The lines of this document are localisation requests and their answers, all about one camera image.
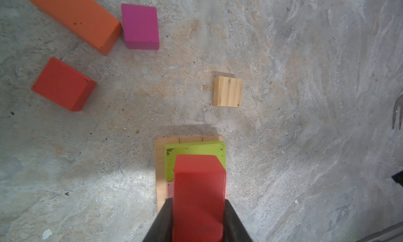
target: fork tine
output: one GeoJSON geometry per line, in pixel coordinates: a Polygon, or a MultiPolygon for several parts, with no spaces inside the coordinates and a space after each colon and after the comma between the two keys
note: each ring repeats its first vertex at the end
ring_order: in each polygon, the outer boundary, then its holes
{"type": "Polygon", "coordinates": [[[399,112],[399,130],[402,127],[402,118],[403,118],[403,106],[400,106],[400,112],[399,112]]]}
{"type": "Polygon", "coordinates": [[[399,99],[395,101],[395,106],[393,107],[393,118],[392,118],[392,129],[395,129],[397,106],[399,105],[399,99]]]}

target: fork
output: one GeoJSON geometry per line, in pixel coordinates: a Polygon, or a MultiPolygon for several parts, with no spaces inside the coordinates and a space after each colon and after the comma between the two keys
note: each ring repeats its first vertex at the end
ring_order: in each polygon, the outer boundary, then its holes
{"type": "Polygon", "coordinates": [[[400,95],[395,101],[395,106],[393,108],[392,129],[395,129],[396,114],[398,107],[400,107],[400,113],[399,113],[399,130],[400,130],[402,126],[402,117],[403,117],[403,94],[400,95]]]}

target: purple block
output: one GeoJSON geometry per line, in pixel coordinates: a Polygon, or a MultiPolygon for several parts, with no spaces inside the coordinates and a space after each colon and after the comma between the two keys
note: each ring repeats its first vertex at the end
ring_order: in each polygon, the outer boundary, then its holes
{"type": "Polygon", "coordinates": [[[157,9],[155,7],[122,4],[124,42],[129,49],[158,50],[157,9]]]}

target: orange block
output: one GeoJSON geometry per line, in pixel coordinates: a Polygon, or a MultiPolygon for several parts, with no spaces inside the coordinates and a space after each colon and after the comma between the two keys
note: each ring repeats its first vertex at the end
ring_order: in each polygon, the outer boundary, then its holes
{"type": "Polygon", "coordinates": [[[94,0],[30,1],[105,56],[122,34],[119,20],[94,0]]]}

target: lime green block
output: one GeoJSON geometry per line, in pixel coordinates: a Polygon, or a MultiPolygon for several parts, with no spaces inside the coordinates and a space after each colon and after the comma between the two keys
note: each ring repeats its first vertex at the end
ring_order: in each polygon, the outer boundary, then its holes
{"type": "Polygon", "coordinates": [[[167,182],[174,180],[177,155],[215,155],[225,169],[226,146],[223,141],[165,144],[165,178],[167,182]]]}

